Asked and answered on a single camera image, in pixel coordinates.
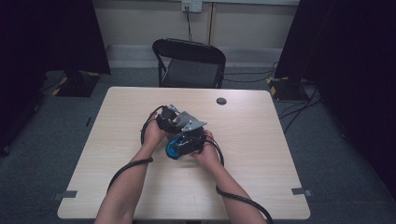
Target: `person's left hand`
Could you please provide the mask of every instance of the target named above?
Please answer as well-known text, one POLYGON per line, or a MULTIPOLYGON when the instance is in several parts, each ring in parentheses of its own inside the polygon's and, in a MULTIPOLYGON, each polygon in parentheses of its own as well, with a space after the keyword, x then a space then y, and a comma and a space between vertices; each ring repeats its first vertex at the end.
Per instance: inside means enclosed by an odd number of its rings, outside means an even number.
POLYGON ((166 132, 158 127, 157 120, 155 119, 156 115, 157 113, 153 114, 148 121, 143 147, 148 146, 155 149, 166 136, 166 132))

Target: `table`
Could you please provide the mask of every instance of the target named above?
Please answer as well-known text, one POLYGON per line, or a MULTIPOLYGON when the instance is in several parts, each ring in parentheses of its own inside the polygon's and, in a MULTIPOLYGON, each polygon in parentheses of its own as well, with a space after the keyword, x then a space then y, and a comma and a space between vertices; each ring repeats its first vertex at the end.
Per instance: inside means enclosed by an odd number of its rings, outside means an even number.
MULTIPOLYGON (((301 187, 267 91, 113 87, 107 92, 63 198, 60 218, 95 218, 112 176, 140 148, 140 130, 159 105, 174 105, 213 132, 225 167, 273 219, 306 219, 301 187), (217 104, 225 98, 226 105, 217 104)), ((163 143, 148 167, 136 219, 228 219, 215 182, 190 156, 167 158, 163 143)))

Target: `chair backrest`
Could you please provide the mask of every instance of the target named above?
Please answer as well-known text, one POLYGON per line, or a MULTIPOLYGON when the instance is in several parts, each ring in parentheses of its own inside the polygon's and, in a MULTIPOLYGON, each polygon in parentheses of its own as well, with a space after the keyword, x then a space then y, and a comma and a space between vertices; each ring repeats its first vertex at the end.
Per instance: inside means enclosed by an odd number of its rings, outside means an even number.
POLYGON ((200 63, 216 63, 223 66, 226 62, 224 54, 216 47, 187 40, 159 39, 152 44, 152 49, 159 61, 162 61, 160 56, 163 56, 200 63))

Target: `person's arm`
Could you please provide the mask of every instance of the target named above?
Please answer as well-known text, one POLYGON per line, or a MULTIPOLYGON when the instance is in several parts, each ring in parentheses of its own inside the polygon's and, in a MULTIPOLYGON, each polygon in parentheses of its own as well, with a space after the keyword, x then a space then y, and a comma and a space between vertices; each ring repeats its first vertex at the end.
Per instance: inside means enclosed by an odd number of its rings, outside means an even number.
MULTIPOLYGON (((164 137, 165 132, 158 128, 155 120, 152 121, 145 131, 145 143, 131 161, 149 159, 164 137)), ((136 165, 117 177, 102 201, 95 224, 132 223, 148 166, 147 163, 136 165)))
MULTIPOLYGON (((212 133, 205 130, 209 137, 213 137, 212 133)), ((224 192, 236 194, 250 199, 244 189, 233 179, 228 171, 221 165, 216 149, 210 144, 205 143, 203 151, 191 153, 191 155, 213 175, 215 181, 224 192)), ((233 224, 237 223, 266 223, 262 213, 250 204, 239 202, 235 199, 222 197, 228 217, 233 224)))

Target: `chair seat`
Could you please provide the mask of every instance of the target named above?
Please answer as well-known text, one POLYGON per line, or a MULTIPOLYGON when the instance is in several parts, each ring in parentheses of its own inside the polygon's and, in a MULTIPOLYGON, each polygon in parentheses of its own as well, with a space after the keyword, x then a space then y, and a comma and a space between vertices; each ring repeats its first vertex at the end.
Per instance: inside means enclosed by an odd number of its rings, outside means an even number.
POLYGON ((173 59, 163 78, 163 85, 169 87, 216 88, 221 66, 212 63, 198 63, 173 59))

